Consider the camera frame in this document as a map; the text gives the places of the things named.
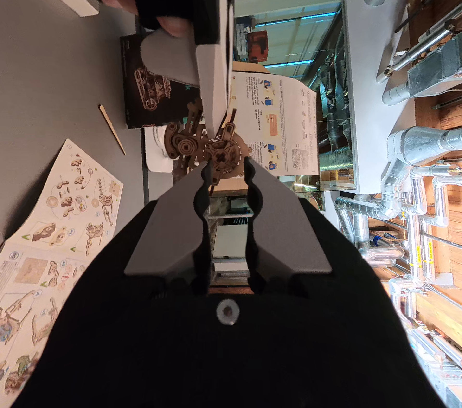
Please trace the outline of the thin wooden stick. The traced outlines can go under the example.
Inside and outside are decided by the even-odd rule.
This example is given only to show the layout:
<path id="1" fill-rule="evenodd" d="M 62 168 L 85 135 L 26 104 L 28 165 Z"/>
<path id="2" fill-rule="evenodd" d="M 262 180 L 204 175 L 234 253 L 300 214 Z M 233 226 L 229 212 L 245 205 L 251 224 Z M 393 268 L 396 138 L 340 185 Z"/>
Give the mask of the thin wooden stick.
<path id="1" fill-rule="evenodd" d="M 103 116 L 107 126 L 109 127 L 109 129 L 110 129 L 114 139 L 116 140 L 120 150 L 122 151 L 123 155 L 126 156 L 126 151 L 125 151 L 125 149 L 124 149 L 124 147 L 122 145 L 122 142 L 121 142 L 121 140 L 120 140 L 120 138 L 119 138 L 119 136 L 118 136 L 118 134 L 116 132 L 116 129 L 113 126 L 112 121 L 110 120 L 110 118 L 109 118 L 109 116 L 107 114 L 107 111 L 106 111 L 105 107 L 102 104 L 98 104 L 97 107 L 100 110 L 101 115 Z"/>

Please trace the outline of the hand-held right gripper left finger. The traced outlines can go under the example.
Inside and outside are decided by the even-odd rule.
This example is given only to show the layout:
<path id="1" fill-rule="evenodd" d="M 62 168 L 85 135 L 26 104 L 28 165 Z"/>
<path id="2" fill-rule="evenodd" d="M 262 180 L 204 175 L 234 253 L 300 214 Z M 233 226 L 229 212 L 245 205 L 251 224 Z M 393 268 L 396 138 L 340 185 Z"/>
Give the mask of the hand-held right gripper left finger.
<path id="1" fill-rule="evenodd" d="M 207 294 L 211 246 L 205 212 L 210 204 L 211 161 L 201 162 L 156 201 L 124 273 L 184 281 Z"/>

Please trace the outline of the brown wooden mechanical model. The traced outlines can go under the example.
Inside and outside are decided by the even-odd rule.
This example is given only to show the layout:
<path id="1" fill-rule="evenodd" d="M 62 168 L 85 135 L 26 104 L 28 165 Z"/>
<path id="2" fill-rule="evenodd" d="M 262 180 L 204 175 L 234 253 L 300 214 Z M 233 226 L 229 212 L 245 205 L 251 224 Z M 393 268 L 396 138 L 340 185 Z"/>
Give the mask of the brown wooden mechanical model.
<path id="1" fill-rule="evenodd" d="M 200 100 L 189 102 L 187 110 L 184 124 L 169 122 L 165 127 L 165 157 L 178 161 L 181 176 L 187 175 L 203 162 L 211 164 L 210 194 L 214 190 L 218 193 L 243 194 L 248 189 L 244 179 L 244 159 L 251 157 L 252 148 L 237 133 L 237 108 L 225 115 L 214 137 L 207 134 Z"/>

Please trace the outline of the white board stand base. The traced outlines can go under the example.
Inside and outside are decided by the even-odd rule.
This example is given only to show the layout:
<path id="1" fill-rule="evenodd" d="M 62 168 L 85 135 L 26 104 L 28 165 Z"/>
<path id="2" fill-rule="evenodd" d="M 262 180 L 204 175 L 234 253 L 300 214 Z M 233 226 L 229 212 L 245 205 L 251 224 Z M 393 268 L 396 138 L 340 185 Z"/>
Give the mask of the white board stand base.
<path id="1" fill-rule="evenodd" d="M 171 174 L 174 161 L 165 148 L 167 126 L 144 128 L 146 165 L 150 172 Z"/>

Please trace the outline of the printed instruction sheet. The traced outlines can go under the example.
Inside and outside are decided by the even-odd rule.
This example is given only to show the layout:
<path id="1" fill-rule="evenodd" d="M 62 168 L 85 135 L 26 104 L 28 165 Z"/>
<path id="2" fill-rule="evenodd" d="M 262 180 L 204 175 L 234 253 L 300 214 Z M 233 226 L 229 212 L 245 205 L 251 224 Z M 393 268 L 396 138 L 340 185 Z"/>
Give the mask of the printed instruction sheet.
<path id="1" fill-rule="evenodd" d="M 319 173 L 315 92 L 267 72 L 234 71 L 229 113 L 252 158 L 274 176 Z"/>

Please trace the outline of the silver ceiling air duct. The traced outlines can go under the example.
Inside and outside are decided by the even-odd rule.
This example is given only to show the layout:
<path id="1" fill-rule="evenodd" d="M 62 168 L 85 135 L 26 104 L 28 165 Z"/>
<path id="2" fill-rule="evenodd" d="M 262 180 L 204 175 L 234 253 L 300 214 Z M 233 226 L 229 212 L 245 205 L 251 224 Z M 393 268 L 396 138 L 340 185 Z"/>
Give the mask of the silver ceiling air duct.
<path id="1" fill-rule="evenodd" d="M 393 106 L 411 98 L 440 95 L 461 84 L 462 34 L 451 35 L 443 45 L 437 45 L 437 36 L 430 36 L 377 77 L 378 83 L 387 81 L 396 71 L 411 62 L 417 62 L 407 70 L 406 81 L 385 91 L 382 102 Z"/>

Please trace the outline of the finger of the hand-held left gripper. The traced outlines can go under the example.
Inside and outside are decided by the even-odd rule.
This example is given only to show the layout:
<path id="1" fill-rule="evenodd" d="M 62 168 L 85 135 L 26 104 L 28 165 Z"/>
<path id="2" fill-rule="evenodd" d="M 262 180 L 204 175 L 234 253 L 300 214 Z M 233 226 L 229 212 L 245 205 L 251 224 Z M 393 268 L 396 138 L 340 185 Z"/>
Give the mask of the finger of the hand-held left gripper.
<path id="1" fill-rule="evenodd" d="M 220 42 L 218 54 L 219 73 L 222 75 L 223 92 L 228 106 L 230 98 L 231 71 L 234 43 L 234 2 L 235 0 L 218 0 Z"/>
<path id="2" fill-rule="evenodd" d="M 228 109 L 225 54 L 220 44 L 197 46 L 192 30 L 175 37 L 159 29 L 141 43 L 141 58 L 148 71 L 199 88 L 209 138 L 217 135 Z"/>

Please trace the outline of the black model kit box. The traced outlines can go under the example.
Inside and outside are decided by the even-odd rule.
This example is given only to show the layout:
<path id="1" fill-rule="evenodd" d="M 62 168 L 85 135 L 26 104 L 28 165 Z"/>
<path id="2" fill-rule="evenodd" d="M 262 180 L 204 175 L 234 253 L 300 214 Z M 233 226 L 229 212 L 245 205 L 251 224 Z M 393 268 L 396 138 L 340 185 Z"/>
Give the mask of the black model kit box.
<path id="1" fill-rule="evenodd" d="M 127 128 L 183 123 L 189 104 L 201 109 L 199 89 L 150 73 L 141 59 L 141 42 L 140 35 L 120 37 Z"/>

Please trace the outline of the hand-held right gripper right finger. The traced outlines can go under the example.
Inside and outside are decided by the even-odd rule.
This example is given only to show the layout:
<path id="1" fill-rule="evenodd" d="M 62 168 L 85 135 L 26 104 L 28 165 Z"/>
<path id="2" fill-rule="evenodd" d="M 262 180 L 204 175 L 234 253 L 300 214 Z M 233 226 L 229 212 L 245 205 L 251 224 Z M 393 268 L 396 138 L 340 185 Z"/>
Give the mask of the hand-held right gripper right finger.
<path id="1" fill-rule="evenodd" d="M 250 157 L 244 159 L 248 222 L 245 258 L 248 284 L 262 293 L 275 280 L 285 288 L 299 275 L 329 275 L 333 269 L 300 199 Z"/>

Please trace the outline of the red storage crate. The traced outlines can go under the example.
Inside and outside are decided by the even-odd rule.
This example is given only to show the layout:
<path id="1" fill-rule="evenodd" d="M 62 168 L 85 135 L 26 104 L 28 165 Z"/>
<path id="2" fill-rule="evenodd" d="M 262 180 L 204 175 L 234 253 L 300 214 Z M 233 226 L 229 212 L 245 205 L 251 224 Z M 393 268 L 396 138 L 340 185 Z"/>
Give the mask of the red storage crate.
<path id="1" fill-rule="evenodd" d="M 269 43 L 266 30 L 247 34 L 248 62 L 260 63 L 268 60 Z"/>

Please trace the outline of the illustrated assembly leaflet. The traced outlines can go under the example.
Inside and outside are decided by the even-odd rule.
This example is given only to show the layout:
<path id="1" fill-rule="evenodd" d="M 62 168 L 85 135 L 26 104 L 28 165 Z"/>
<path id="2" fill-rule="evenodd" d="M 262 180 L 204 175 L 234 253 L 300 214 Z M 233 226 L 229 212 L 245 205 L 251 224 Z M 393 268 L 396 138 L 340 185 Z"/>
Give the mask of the illustrated assembly leaflet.
<path id="1" fill-rule="evenodd" d="M 1 407 L 35 370 L 70 292 L 113 238 L 123 183 L 70 139 L 0 257 Z"/>

